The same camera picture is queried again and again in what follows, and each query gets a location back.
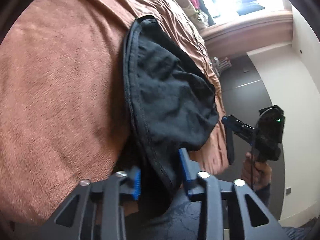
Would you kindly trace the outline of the right forearm dark sleeve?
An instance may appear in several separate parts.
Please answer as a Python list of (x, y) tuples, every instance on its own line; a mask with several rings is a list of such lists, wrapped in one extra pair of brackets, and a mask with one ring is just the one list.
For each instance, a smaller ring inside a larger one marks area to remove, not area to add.
[(255, 194), (260, 198), (260, 200), (264, 203), (266, 207), (268, 207), (270, 203), (271, 196), (271, 184), (267, 184), (265, 187), (256, 190)]

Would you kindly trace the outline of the person's right hand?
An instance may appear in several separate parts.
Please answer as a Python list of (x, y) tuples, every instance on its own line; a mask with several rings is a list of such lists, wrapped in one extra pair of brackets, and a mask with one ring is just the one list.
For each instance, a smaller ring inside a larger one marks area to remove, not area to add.
[(244, 180), (254, 191), (265, 188), (271, 183), (272, 168), (268, 163), (255, 161), (251, 153), (247, 152), (243, 162), (241, 179)]

